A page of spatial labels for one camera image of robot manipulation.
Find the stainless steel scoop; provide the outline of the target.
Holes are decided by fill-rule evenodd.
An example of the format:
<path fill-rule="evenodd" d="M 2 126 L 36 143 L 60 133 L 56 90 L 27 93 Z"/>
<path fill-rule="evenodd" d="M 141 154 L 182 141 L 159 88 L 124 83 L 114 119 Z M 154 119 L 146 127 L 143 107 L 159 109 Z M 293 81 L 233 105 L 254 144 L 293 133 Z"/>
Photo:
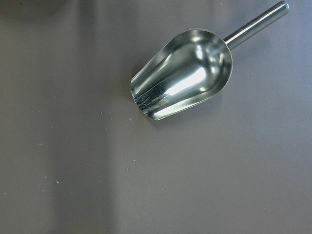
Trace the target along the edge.
<path fill-rule="evenodd" d="M 135 104 L 161 120 L 214 97 L 231 78 L 232 50 L 288 12 L 280 1 L 225 38 L 206 29 L 178 34 L 131 79 Z"/>

